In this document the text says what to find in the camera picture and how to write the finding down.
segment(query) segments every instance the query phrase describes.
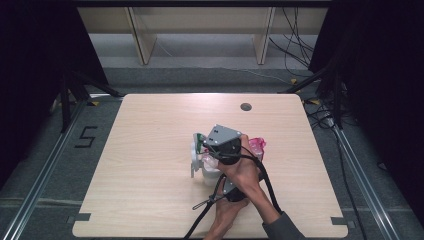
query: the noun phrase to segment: wooden table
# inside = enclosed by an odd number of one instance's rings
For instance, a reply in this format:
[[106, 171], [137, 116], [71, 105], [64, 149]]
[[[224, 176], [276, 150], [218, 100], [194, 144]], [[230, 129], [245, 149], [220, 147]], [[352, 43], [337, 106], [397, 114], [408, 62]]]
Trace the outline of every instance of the wooden table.
[[[191, 208], [213, 191], [201, 171], [190, 178], [192, 135], [215, 124], [265, 139], [280, 207], [306, 237], [347, 235], [346, 226], [332, 225], [342, 213], [301, 101], [277, 94], [127, 95], [80, 209], [90, 218], [75, 222], [74, 235], [183, 237], [203, 209]], [[192, 237], [203, 237], [214, 217], [212, 207]], [[226, 237], [266, 237], [261, 223], [249, 204]]]

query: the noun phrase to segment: cable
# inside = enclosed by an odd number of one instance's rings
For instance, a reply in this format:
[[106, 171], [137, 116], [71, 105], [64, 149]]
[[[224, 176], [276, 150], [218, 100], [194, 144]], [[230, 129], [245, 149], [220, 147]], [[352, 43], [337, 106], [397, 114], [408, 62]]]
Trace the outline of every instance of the cable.
[[[299, 28], [298, 28], [298, 24], [297, 24], [299, 8], [294, 8], [294, 24], [293, 25], [292, 25], [291, 21], [289, 20], [285, 9], [282, 8], [282, 10], [283, 10], [284, 16], [287, 20], [287, 23], [289, 24], [290, 29], [291, 29], [290, 38], [288, 38], [286, 35], [283, 34], [283, 36], [285, 38], [287, 38], [287, 40], [289, 40], [289, 43], [287, 44], [286, 50], [283, 50], [283, 52], [285, 53], [285, 55], [284, 55], [284, 65], [285, 65], [286, 69], [288, 69], [288, 67], [287, 67], [287, 54], [289, 54], [290, 56], [294, 55], [294, 54], [289, 53], [289, 51], [288, 51], [290, 44], [293, 43], [293, 44], [296, 44], [296, 45], [299, 46], [300, 53], [302, 54], [302, 57], [303, 57], [304, 60], [299, 60], [299, 57], [296, 57], [295, 59], [298, 60], [305, 67], [308, 67], [311, 59], [310, 59], [308, 53], [306, 52], [306, 50], [313, 52], [314, 49], [311, 46], [309, 46], [308, 44], [306, 44], [299, 36]], [[299, 74], [295, 74], [295, 73], [291, 72], [290, 70], [288, 70], [288, 71], [295, 76], [308, 77], [308, 76], [302, 76], [302, 75], [299, 75]]]
[[183, 238], [184, 240], [189, 239], [189, 237], [191, 236], [191, 234], [193, 234], [193, 231], [196, 229], [197, 225], [199, 225], [200, 221], [203, 219], [203, 217], [206, 215], [206, 213], [208, 213], [208, 211], [212, 207], [212, 205], [216, 201], [219, 201], [219, 200], [222, 199], [222, 198], [219, 198], [218, 200], [216, 200], [215, 197], [216, 197], [216, 193], [218, 192], [219, 185], [221, 184], [221, 181], [224, 178], [224, 176], [225, 176], [224, 174], [221, 174], [221, 176], [219, 176], [219, 179], [218, 179], [218, 181], [216, 183], [216, 186], [215, 186], [215, 190], [213, 191], [213, 194], [211, 196], [209, 196], [209, 199], [206, 202], [205, 209], [203, 209], [203, 211], [200, 213], [200, 215], [194, 221], [194, 223], [191, 226], [190, 230], [188, 230], [187, 234], [184, 236], [184, 238]]
[[[321, 113], [321, 112], [327, 112], [327, 113], [330, 113], [330, 110], [324, 109], [324, 105], [321, 105], [321, 106], [317, 109], [317, 111], [316, 111], [316, 112], [314, 112], [314, 113], [308, 113], [308, 112], [306, 111], [307, 116], [308, 116], [308, 117], [311, 117], [311, 116], [312, 116], [314, 119], [316, 119], [316, 120], [317, 120], [317, 122], [318, 122], [318, 123], [321, 123], [324, 119], [332, 118], [332, 115], [331, 115], [331, 114], [328, 114], [328, 115], [326, 114], [323, 118], [319, 118], [319, 117], [318, 117], [318, 113]], [[317, 124], [317, 125], [315, 125], [314, 127], [316, 127], [316, 126], [318, 126], [318, 125], [319, 125], [322, 129], [330, 129], [330, 130], [332, 131], [332, 133], [334, 134], [335, 138], [336, 138], [336, 144], [337, 144], [337, 150], [338, 150], [339, 159], [340, 159], [340, 168], [341, 168], [341, 171], [342, 171], [342, 178], [343, 178], [343, 182], [344, 182], [344, 185], [345, 185], [345, 188], [346, 188], [347, 194], [348, 194], [348, 196], [349, 196], [349, 200], [350, 200], [350, 202], [351, 202], [351, 204], [352, 204], [352, 208], [353, 208], [353, 210], [354, 210], [354, 212], [355, 212], [356, 218], [358, 219], [358, 224], [359, 224], [359, 227], [360, 227], [360, 229], [361, 229], [362, 237], [363, 237], [363, 239], [364, 239], [364, 240], [367, 240], [367, 235], [366, 235], [366, 233], [365, 233], [365, 229], [364, 229], [364, 226], [363, 226], [363, 224], [362, 224], [361, 217], [359, 216], [358, 209], [357, 209], [357, 207], [356, 207], [355, 201], [354, 201], [354, 199], [353, 199], [352, 192], [350, 191], [350, 187], [349, 187], [349, 184], [348, 184], [348, 182], [347, 182], [346, 170], [345, 170], [344, 161], [343, 161], [343, 153], [342, 153], [341, 141], [340, 141], [339, 137], [337, 136], [337, 134], [336, 134], [336, 132], [335, 132], [335, 130], [334, 130], [334, 127], [335, 127], [336, 125], [335, 125], [335, 124], [334, 124], [334, 122], [333, 122], [333, 124], [332, 124], [332, 125], [329, 125], [328, 123], [325, 123], [326, 127], [322, 127], [320, 124]]]
[[[163, 46], [162, 46], [162, 44], [159, 42], [159, 40], [157, 40], [156, 41], [156, 43], [158, 44], [158, 46], [168, 55], [168, 56], [170, 56], [170, 57], [175, 57], [174, 55], [172, 55], [171, 53], [169, 53]], [[183, 65], [183, 64], [179, 64], [179, 63], [176, 63], [177, 65], [179, 65], [179, 66], [181, 66], [181, 67], [184, 67], [184, 68], [201, 68], [201, 69], [211, 69], [211, 68], [207, 68], [207, 67], [199, 67], [199, 66], [194, 66], [194, 65]], [[259, 74], [259, 73], [255, 73], [255, 72], [253, 72], [253, 71], [251, 71], [251, 70], [248, 70], [248, 69], [241, 69], [241, 68], [226, 68], [226, 67], [218, 67], [218, 69], [225, 69], [225, 70], [231, 70], [231, 71], [240, 71], [240, 72], [247, 72], [247, 73], [250, 73], [250, 74], [253, 74], [253, 75], [256, 75], [256, 76], [259, 76], [259, 77], [264, 77], [264, 78], [273, 78], [273, 79], [277, 79], [277, 80], [279, 80], [279, 81], [281, 81], [281, 82], [283, 82], [283, 83], [285, 83], [285, 84], [288, 84], [288, 85], [293, 85], [292, 83], [290, 83], [289, 81], [286, 81], [286, 80], [284, 80], [284, 79], [281, 79], [281, 78], [279, 78], [279, 77], [275, 77], [275, 76], [270, 76], [270, 75], [264, 75], [264, 74]]]
[[356, 218], [358, 219], [358, 224], [359, 224], [359, 227], [361, 228], [362, 237], [363, 237], [364, 240], [367, 240], [367, 235], [365, 233], [365, 229], [364, 229], [364, 226], [362, 224], [361, 217], [359, 216], [358, 209], [356, 207], [355, 201], [353, 200], [352, 192], [350, 191], [350, 187], [349, 187], [349, 184], [347, 182], [346, 171], [345, 171], [345, 167], [344, 167], [344, 161], [343, 161], [343, 154], [342, 154], [342, 148], [341, 148], [340, 139], [338, 138], [338, 136], [334, 132], [334, 130], [333, 129], [331, 129], [331, 130], [332, 130], [334, 136], [337, 139], [337, 149], [339, 151], [340, 168], [342, 169], [343, 182], [344, 182], [344, 184], [346, 186], [346, 191], [347, 191], [347, 194], [349, 195], [350, 202], [352, 203], [353, 211], [355, 212]]

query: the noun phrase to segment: sleeve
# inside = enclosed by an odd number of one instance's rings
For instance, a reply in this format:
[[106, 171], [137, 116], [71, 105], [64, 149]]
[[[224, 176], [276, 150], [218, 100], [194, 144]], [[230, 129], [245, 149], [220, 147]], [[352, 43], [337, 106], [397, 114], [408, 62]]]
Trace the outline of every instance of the sleeve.
[[271, 240], [299, 240], [305, 238], [285, 212], [282, 212], [281, 217], [273, 223], [269, 225], [262, 224], [262, 226]]

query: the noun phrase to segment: black tape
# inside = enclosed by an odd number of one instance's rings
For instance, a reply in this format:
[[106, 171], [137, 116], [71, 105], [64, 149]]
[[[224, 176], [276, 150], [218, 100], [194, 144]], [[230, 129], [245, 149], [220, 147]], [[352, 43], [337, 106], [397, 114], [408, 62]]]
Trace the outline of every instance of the black tape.
[[93, 144], [95, 137], [84, 136], [85, 131], [87, 129], [97, 129], [97, 126], [86, 126], [86, 127], [84, 127], [84, 130], [82, 130], [82, 133], [80, 135], [80, 139], [90, 139], [90, 143], [88, 145], [75, 145], [75, 148], [91, 148], [91, 144]]
[[75, 221], [90, 221], [91, 213], [78, 213], [75, 216]]

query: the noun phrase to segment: black strap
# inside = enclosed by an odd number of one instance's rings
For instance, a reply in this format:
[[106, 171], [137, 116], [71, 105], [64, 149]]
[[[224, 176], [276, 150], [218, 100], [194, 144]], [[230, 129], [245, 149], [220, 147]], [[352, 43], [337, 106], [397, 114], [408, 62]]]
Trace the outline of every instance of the black strap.
[[184, 240], [188, 239], [191, 236], [194, 229], [196, 229], [197, 225], [199, 225], [200, 221], [203, 219], [203, 217], [206, 215], [206, 213], [208, 213], [208, 211], [212, 207], [212, 205], [216, 202], [216, 200], [215, 200], [216, 193], [218, 192], [219, 185], [221, 184], [221, 181], [224, 177], [225, 177], [225, 174], [221, 174], [221, 176], [219, 176], [218, 182], [216, 183], [216, 186], [215, 186], [215, 190], [214, 190], [213, 194], [209, 196], [209, 200], [206, 202], [205, 209], [203, 209], [203, 211], [197, 217], [196, 221], [194, 221], [190, 230], [188, 230], [187, 234], [184, 236], [184, 238], [183, 238]]

